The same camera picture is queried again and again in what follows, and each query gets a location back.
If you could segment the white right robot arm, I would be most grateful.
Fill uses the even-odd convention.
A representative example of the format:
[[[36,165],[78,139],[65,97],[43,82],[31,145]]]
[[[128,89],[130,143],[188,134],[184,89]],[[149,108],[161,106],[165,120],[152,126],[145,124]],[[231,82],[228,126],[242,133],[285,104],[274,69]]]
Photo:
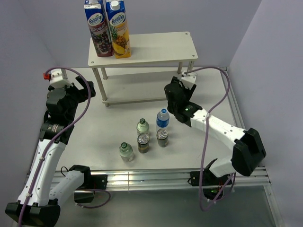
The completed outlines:
[[[173,77],[165,86],[168,111],[183,124],[205,132],[222,142],[231,153],[215,158],[203,168],[202,185],[216,185],[232,173],[249,177],[266,157],[260,134],[254,128],[238,128],[210,115],[190,98],[196,88],[195,77]]]

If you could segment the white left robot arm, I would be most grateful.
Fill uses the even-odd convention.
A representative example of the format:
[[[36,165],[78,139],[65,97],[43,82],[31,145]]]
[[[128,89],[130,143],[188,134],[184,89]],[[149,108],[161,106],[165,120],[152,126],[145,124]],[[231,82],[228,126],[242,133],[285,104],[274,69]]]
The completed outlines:
[[[59,87],[49,86],[44,122],[40,129],[36,158],[27,183],[16,202],[7,204],[5,213],[20,225],[53,227],[56,225],[62,206],[78,188],[87,189],[92,184],[88,166],[73,165],[67,175],[52,188],[57,164],[74,129],[78,104],[89,102],[96,95],[94,84],[82,85],[64,81]]]

